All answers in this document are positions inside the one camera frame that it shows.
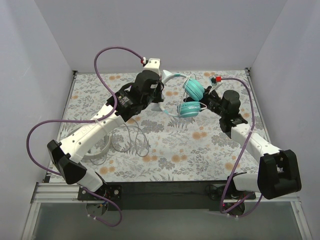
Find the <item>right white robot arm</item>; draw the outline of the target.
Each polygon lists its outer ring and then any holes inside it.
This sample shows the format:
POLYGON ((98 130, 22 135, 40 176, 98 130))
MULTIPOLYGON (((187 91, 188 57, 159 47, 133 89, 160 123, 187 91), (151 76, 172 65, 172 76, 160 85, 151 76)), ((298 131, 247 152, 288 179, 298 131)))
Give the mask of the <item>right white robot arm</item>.
POLYGON ((205 89, 201 103, 220 116, 223 133, 240 144, 258 163, 257 173, 233 173, 226 186, 227 195, 237 199, 246 192, 261 193, 266 199, 274 199, 302 189, 296 154, 282 150, 251 130, 240 114, 240 95, 227 90, 219 97, 211 87, 205 89))

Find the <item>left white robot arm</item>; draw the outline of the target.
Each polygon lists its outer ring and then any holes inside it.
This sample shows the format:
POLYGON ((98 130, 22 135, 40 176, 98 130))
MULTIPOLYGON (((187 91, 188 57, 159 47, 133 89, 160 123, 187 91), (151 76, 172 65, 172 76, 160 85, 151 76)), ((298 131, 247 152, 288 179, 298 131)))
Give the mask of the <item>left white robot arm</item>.
POLYGON ((133 83, 128 83, 110 97, 89 124, 61 141, 47 144, 50 158, 68 185, 79 184, 95 200, 106 196, 102 177, 81 163, 85 154, 114 129, 140 114, 150 103, 160 101, 163 84, 159 70, 144 69, 133 83))

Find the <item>teal white headphones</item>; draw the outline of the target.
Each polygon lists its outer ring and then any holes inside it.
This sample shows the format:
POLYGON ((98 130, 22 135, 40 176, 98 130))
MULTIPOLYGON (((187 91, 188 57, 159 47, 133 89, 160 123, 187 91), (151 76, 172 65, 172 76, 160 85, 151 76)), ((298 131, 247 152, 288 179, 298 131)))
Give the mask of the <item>teal white headphones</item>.
POLYGON ((165 85, 174 78, 183 78, 182 85, 183 91, 180 93, 180 99, 176 106, 176 113, 170 113, 165 109, 163 102, 154 103, 151 107, 153 112, 162 112, 173 118, 193 118, 196 117, 201 111, 207 109, 207 106, 200 102, 205 92, 204 87, 197 81, 194 73, 185 75, 182 73, 172 73, 168 70, 162 72, 162 82, 165 85))

